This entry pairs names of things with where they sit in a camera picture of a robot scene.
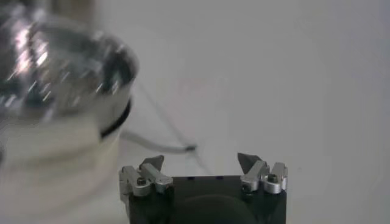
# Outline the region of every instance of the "white background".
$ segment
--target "white background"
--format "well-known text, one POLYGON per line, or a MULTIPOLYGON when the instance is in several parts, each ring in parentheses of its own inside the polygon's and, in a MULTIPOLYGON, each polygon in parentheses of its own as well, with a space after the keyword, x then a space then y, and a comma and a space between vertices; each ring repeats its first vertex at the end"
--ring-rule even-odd
MULTIPOLYGON (((172 143, 142 83, 211 174, 240 175, 237 152, 286 163, 288 223, 389 223, 389 1, 100 0, 97 9, 141 62, 129 129, 172 143)), ((158 155, 125 141, 121 150, 119 167, 158 155)), ((167 155, 164 166, 207 169, 189 155, 167 155)), ((124 223, 116 182, 72 221, 124 223)))

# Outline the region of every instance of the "aluminum part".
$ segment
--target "aluminum part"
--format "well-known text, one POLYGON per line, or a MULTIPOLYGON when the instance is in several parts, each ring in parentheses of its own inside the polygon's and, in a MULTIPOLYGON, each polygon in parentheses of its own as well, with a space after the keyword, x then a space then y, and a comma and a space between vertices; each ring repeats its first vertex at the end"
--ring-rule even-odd
POLYGON ((257 191, 259 182, 263 181, 267 174, 269 174, 267 162, 258 160, 247 174, 240 177, 243 190, 246 192, 257 191))
POLYGON ((287 190, 287 167, 283 163, 275 163, 272 172, 264 179, 264 190, 270 194, 279 194, 287 190))
POLYGON ((163 163, 164 163, 164 156, 160 155, 160 156, 155 156, 155 157, 152 157, 152 158, 146 158, 141 163, 141 166, 143 164, 146 164, 146 163, 149 163, 149 164, 153 165, 158 171, 161 171, 161 168, 162 168, 163 163))
POLYGON ((244 174, 247 174, 258 160, 262 160, 257 155, 248 155, 243 153, 238 153, 237 158, 244 174))
POLYGON ((123 167, 119 171, 119 190, 121 200, 126 203, 127 197, 132 193, 136 197, 144 197, 151 192, 149 180, 140 181, 142 176, 132 166, 123 167))
POLYGON ((155 184, 156 191, 164 194, 165 190, 173 185, 173 178, 163 175, 152 164, 141 165, 141 176, 155 184))

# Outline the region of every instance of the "black rim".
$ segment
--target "black rim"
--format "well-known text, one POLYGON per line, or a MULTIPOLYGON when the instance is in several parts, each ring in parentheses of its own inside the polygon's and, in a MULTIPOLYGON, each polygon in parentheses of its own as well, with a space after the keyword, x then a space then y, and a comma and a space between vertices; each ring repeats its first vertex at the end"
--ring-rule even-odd
POLYGON ((131 107, 132 107, 132 102, 129 101, 121 117, 113 125, 111 125, 108 129, 104 130, 101 133, 101 138, 105 138, 108 135, 112 134, 114 131, 119 129, 123 123, 125 123, 126 119, 129 117, 131 107))

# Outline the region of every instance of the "metal bowl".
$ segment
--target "metal bowl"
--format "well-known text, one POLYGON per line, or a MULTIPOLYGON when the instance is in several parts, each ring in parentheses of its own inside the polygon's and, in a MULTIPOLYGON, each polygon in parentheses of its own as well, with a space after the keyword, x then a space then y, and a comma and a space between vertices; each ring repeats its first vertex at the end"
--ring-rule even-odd
POLYGON ((88 113, 103 131, 125 111, 137 72, 136 56, 110 35, 18 4, 0 9, 0 121, 88 113))

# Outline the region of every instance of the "screw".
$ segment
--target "screw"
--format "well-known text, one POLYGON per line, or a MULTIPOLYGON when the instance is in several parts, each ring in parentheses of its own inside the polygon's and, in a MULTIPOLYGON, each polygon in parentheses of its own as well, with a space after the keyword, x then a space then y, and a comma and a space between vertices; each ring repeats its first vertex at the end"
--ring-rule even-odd
POLYGON ((143 177, 139 177, 139 178, 137 179, 137 181, 136 181, 136 184, 137 184, 138 186, 144 186, 144 185, 146 185, 146 179, 143 178, 143 177))
POLYGON ((250 187, 248 185, 243 185, 241 189, 246 194, 250 193, 250 187))
POLYGON ((270 183, 278 183, 278 176, 276 176, 275 174, 270 174, 267 177, 267 181, 270 183))

